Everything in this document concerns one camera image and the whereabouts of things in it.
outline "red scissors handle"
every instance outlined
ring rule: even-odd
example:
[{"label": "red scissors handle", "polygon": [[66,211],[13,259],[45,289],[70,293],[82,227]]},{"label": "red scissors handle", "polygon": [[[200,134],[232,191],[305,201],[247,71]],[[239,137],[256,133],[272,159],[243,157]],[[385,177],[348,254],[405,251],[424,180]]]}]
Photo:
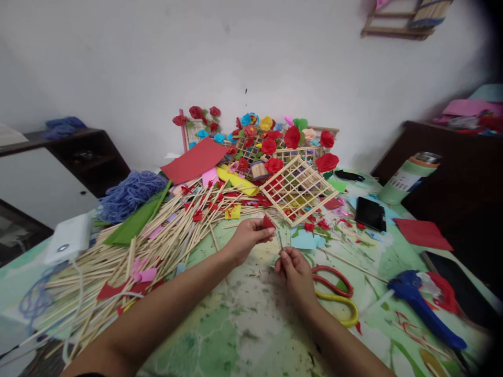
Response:
[{"label": "red scissors handle", "polygon": [[[335,285],[333,285],[331,282],[329,282],[327,279],[322,278],[321,276],[315,275],[318,271],[329,271],[332,272],[335,276],[337,276],[339,279],[341,279],[344,284],[346,284],[348,292],[343,292],[339,288],[337,288]],[[338,272],[338,270],[329,267],[329,266],[324,266],[324,265],[319,265],[316,266],[315,268],[312,269],[313,272],[313,280],[322,283],[324,286],[326,286],[328,289],[330,289],[332,292],[338,294],[339,296],[343,297],[353,297],[353,286],[350,284],[349,280],[346,279],[346,277]]]}]

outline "table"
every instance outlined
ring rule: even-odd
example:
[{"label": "table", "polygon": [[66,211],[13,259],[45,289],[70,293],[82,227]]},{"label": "table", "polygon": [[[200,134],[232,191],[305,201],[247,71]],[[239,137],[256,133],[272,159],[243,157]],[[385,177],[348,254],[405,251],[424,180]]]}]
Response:
[{"label": "table", "polygon": [[[366,178],[365,182],[348,183],[348,193],[341,197],[365,196],[380,189],[378,182],[371,176],[363,176]],[[393,209],[405,218],[412,218],[401,206],[394,206]],[[327,219],[334,218],[331,211],[323,211]],[[234,222],[236,220],[224,220],[215,228],[220,246],[228,242],[235,229],[223,227]],[[280,233],[283,245],[289,245],[289,227],[280,227]],[[457,261],[450,252],[410,245],[398,228],[389,224],[382,242],[377,242],[375,247],[336,240],[329,244],[327,250],[387,280],[403,270],[427,271],[427,266],[419,256],[423,250]],[[0,312],[3,314],[12,317],[13,307],[46,268],[41,265],[46,245],[47,241],[0,269]],[[256,246],[246,262],[228,276],[228,284],[225,280],[222,281],[151,355],[142,370],[157,375],[177,376],[328,375],[327,369],[320,364],[323,362],[322,358],[317,356],[308,334],[288,301],[283,283],[270,267],[278,257],[278,251],[277,240]],[[188,267],[214,252],[213,240],[207,236],[191,255]],[[349,279],[354,287],[352,300],[360,311],[387,291],[382,281],[327,256],[320,250],[304,252],[316,263],[333,266]],[[461,267],[493,307],[500,310],[501,302],[480,280],[464,266]],[[325,276],[336,282],[333,276]],[[317,284],[316,288],[328,293],[322,285]],[[322,301],[322,305],[339,318],[349,317],[348,308],[342,304]],[[467,342],[465,355],[474,367],[482,359],[484,345],[490,344],[490,336],[442,309],[435,313]],[[403,330],[404,321],[422,328],[428,345],[434,350],[427,350],[410,338]],[[420,331],[410,325],[405,327],[410,331]],[[433,354],[450,375],[461,375],[457,362],[450,358],[421,319],[402,301],[393,298],[388,300],[361,319],[359,330],[352,328],[350,331],[386,365],[393,368],[398,376],[430,375],[422,359],[426,351]]]}]

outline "glue gun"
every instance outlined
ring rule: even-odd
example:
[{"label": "glue gun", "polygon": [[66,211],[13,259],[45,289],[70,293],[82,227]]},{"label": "glue gun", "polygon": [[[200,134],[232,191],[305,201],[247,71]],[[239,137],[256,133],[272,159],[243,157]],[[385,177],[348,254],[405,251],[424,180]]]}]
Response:
[{"label": "glue gun", "polygon": [[388,283],[388,288],[395,291],[395,296],[405,300],[419,315],[431,332],[453,350],[463,350],[466,348],[465,341],[453,333],[444,323],[435,315],[433,310],[427,305],[421,293],[419,286],[421,278],[417,271],[403,271]]}]

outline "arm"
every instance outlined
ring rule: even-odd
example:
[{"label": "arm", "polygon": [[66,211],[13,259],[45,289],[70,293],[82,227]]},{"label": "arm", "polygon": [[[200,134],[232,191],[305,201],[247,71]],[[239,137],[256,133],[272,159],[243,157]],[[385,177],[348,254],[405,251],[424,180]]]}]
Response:
[{"label": "arm", "polygon": [[222,250],[133,305],[86,347],[61,377],[92,372],[134,377],[195,306],[246,260],[253,246],[271,241],[273,235],[274,229],[263,229],[261,219],[242,221]]},{"label": "arm", "polygon": [[286,247],[280,251],[275,271],[287,284],[288,293],[311,339],[320,347],[337,375],[352,377],[395,376],[365,345],[318,302],[311,267],[302,253]]}]

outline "water bottle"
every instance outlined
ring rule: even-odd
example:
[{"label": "water bottle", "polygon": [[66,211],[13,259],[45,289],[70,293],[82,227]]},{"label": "water bottle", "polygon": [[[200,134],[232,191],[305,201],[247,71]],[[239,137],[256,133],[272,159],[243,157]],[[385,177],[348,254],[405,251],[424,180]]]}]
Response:
[{"label": "water bottle", "polygon": [[442,157],[429,152],[418,152],[403,163],[379,193],[379,199],[387,204],[400,203],[414,190],[423,178],[433,173]]}]

